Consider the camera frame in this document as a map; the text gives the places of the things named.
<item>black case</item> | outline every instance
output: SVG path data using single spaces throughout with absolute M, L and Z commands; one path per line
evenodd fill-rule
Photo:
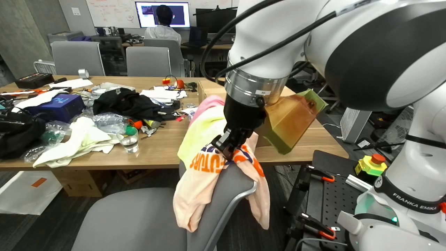
M 16 87 L 22 90 L 36 90 L 50 83 L 54 83 L 54 79 L 51 74 L 46 73 L 26 76 L 15 81 Z

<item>backpack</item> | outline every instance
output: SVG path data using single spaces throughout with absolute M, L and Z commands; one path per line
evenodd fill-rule
M 44 133 L 46 122 L 26 112 L 0 111 L 0 159 L 23 155 Z

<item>person on screen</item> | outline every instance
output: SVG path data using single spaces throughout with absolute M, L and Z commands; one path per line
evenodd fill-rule
M 170 28 L 173 13 L 167 6 L 159 6 L 156 9 L 156 17 L 159 20 L 157 27 L 149 27 L 145 30 L 145 40 L 166 40 L 177 41 L 181 47 L 181 35 Z

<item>computer monitor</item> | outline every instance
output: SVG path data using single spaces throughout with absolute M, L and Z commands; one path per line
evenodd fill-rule
M 159 26 L 156 16 L 156 9 L 159 6 L 170 7 L 173 13 L 171 28 L 191 27 L 189 6 L 185 2 L 135 2 L 135 5 L 141 28 Z
M 237 10 L 224 9 L 196 9 L 196 28 L 207 34 L 217 34 L 226 24 L 228 24 L 237 16 Z M 227 34 L 235 34 L 235 28 L 227 31 Z

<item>orange cloth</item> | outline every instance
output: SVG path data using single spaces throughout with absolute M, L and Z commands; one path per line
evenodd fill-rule
M 219 98 L 207 98 L 202 105 L 209 106 L 209 101 L 221 102 Z M 177 185 L 173 208 L 177 225 L 188 232 L 196 231 L 200 215 L 212 200 L 219 175 L 227 168 L 223 155 L 209 144 L 223 133 L 224 125 L 221 104 L 209 106 L 207 111 L 193 118 L 178 150 L 178 158 L 187 171 Z M 262 166 L 252 152 L 255 144 L 256 136 L 234 152 L 233 162 L 256 183 L 256 192 L 246 200 L 253 218 L 266 231 L 269 229 L 270 197 Z

